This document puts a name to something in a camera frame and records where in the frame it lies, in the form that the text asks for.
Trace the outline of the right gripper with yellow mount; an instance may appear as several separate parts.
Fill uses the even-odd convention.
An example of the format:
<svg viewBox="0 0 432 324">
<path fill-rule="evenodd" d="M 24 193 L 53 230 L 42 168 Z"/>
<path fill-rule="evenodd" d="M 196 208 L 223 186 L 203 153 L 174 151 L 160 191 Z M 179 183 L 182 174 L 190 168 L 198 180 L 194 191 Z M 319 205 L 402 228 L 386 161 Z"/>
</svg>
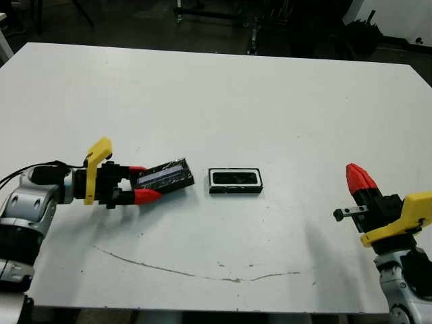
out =
<svg viewBox="0 0 432 324">
<path fill-rule="evenodd" d="M 346 166 L 348 189 L 355 207 L 336 209 L 336 221 L 351 218 L 362 234 L 365 248 L 375 252 L 393 252 L 416 247 L 414 236 L 431 225 L 431 193 L 384 196 L 373 178 L 360 166 Z"/>
</svg>

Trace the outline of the left gripper with yellow mount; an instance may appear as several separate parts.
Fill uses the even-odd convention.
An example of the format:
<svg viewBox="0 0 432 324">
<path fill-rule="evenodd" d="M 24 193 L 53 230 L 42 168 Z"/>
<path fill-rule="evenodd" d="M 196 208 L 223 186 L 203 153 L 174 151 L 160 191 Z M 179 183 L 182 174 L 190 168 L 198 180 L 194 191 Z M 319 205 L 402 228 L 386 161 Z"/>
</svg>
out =
<svg viewBox="0 0 432 324">
<path fill-rule="evenodd" d="M 112 156 L 112 143 L 107 137 L 102 137 L 87 151 L 84 160 L 86 168 L 86 187 L 84 205 L 92 205 L 96 197 L 97 169 L 98 165 Z M 120 174 L 123 178 L 136 177 L 147 170 L 141 166 L 120 166 Z M 117 205 L 145 205 L 161 198 L 161 193 L 151 189 L 135 189 L 122 191 L 116 198 Z"/>
</svg>

